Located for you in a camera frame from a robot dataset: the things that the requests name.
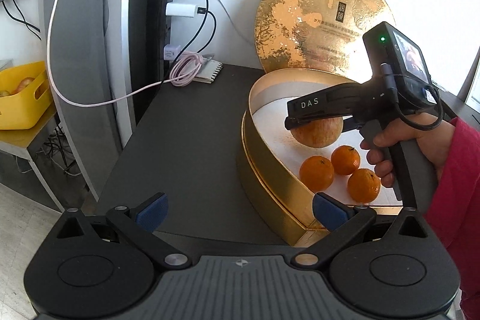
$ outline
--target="spiral notebook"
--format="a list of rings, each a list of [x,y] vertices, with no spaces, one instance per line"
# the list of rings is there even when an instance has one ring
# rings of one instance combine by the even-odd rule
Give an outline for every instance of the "spiral notebook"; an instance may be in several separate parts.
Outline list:
[[[222,67],[222,63],[210,59],[202,65],[200,71],[193,80],[203,83],[212,83],[217,77],[218,73],[221,71]]]

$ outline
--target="person's arm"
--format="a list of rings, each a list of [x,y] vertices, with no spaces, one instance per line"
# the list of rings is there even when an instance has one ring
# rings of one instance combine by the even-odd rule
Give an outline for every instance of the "person's arm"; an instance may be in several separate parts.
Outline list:
[[[455,132],[427,222],[461,275],[461,307],[480,319],[480,133],[462,120]]]
[[[420,124],[435,120],[427,113],[409,118]],[[480,320],[480,134],[458,119],[451,124],[443,121],[428,132],[397,119],[375,137],[374,143],[389,147],[409,139],[417,140],[422,153],[437,170],[439,186],[425,218],[460,271],[461,306],[467,319]],[[370,149],[365,141],[361,147]],[[376,149],[367,153],[367,160],[375,164],[382,185],[392,187],[392,163],[383,160]]]

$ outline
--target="gray ribbed plate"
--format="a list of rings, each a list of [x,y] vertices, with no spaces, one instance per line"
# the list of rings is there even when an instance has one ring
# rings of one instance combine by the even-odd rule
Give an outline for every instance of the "gray ribbed plate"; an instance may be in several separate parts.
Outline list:
[[[40,316],[39,320],[50,317]],[[118,320],[368,319],[340,303],[320,274],[285,264],[282,256],[202,256],[169,271],[152,294]],[[438,316],[435,320],[447,319]]]

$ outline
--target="human hand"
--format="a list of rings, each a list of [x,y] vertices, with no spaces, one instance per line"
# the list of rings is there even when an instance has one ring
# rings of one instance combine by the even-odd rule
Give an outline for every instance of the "human hand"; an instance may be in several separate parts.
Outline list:
[[[436,120],[435,116],[428,113],[408,115],[407,117],[410,121],[421,125],[428,125]],[[397,118],[389,123],[382,133],[375,136],[373,143],[375,146],[383,148],[391,147],[398,141],[417,139],[420,150],[433,163],[438,180],[440,180],[454,132],[455,127],[446,121],[442,121],[433,130],[421,131],[408,126],[400,118]],[[381,178],[382,185],[392,187],[395,181],[392,172],[393,164],[389,160],[384,160],[383,153],[373,149],[375,146],[370,146],[365,140],[360,143],[360,148],[370,150],[367,153],[368,163],[375,165],[375,174]]]

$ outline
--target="black label with chinese characters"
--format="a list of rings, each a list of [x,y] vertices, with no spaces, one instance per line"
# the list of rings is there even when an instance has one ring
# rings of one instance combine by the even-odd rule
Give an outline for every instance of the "black label with chinese characters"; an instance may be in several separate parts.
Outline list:
[[[345,9],[347,7],[346,5],[346,3],[338,2],[337,16],[335,17],[335,21],[343,23],[343,19],[345,17]]]

